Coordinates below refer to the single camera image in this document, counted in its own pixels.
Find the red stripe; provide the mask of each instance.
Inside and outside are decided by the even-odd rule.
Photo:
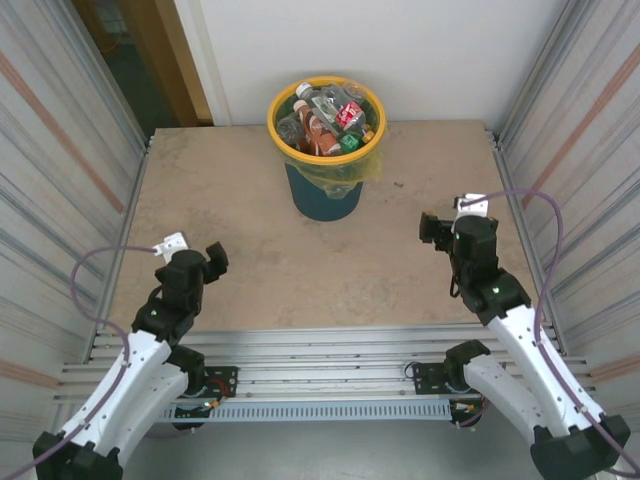
[[[0,359],[0,377],[53,390],[57,389],[59,385],[58,379],[55,377],[2,359]]]
[[[615,362],[607,363],[591,371],[594,382],[613,380],[630,373],[640,371],[640,354],[630,355]]]
[[[124,211],[124,205],[118,200],[118,197],[111,191],[109,186],[100,178],[100,175],[91,167],[89,161],[84,157],[80,149],[71,140],[67,132],[53,117],[51,112],[42,104],[36,94],[29,88],[22,76],[13,67],[9,59],[0,51],[0,72],[9,80],[13,88],[24,98],[27,104],[38,115],[42,123],[49,129],[54,137],[58,139],[62,147],[67,153],[76,160],[80,168],[87,174],[98,190],[107,198],[109,203],[119,213]]]
[[[565,142],[560,147],[560,150],[554,155],[554,157],[549,162],[549,165],[543,170],[542,174],[533,184],[534,190],[539,190],[542,185],[549,179],[549,177],[553,174],[553,172],[558,168],[558,165],[562,163],[562,160],[567,156],[567,154],[571,151],[571,149],[575,146],[578,139],[582,136],[584,131],[591,125],[593,120],[598,116],[604,107],[611,101],[613,96],[618,93],[618,90],[625,84],[631,74],[635,71],[636,67],[640,64],[640,44],[634,48],[631,55],[624,61],[624,63],[620,66],[615,75],[609,80],[607,86],[604,87],[602,93],[598,96],[595,103],[591,107],[591,109],[587,112],[582,121],[578,124],[578,126],[574,129],[574,131],[569,135],[569,138],[565,140]],[[522,205],[524,208],[527,208],[529,202],[533,195],[527,195],[522,200]]]

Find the wooden door frame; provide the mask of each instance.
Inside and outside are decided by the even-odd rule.
[[[116,0],[149,74],[181,127],[212,125],[173,0]]]

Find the white wall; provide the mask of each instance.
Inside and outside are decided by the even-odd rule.
[[[265,122],[300,78],[352,76],[391,120],[497,128],[565,0],[175,0],[214,122]]]

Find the red bottle label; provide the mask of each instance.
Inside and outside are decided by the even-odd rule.
[[[336,115],[336,122],[340,125],[340,128],[345,128],[351,121],[360,113],[362,109],[356,102],[349,102],[343,105]]]

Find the mounting plate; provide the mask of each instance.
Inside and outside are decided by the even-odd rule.
[[[456,390],[449,383],[449,377],[442,363],[414,363],[413,385],[416,395],[451,395],[478,393],[472,388]]]
[[[238,367],[205,367],[205,385],[195,395],[183,395],[180,398],[193,399],[194,403],[181,403],[176,406],[174,418],[176,419],[200,419],[210,418],[214,409],[204,406],[204,401],[220,401],[222,397],[234,398],[238,387]],[[222,382],[227,391],[223,393]],[[203,423],[174,423],[174,427],[178,430],[188,430],[191,428],[199,428]]]

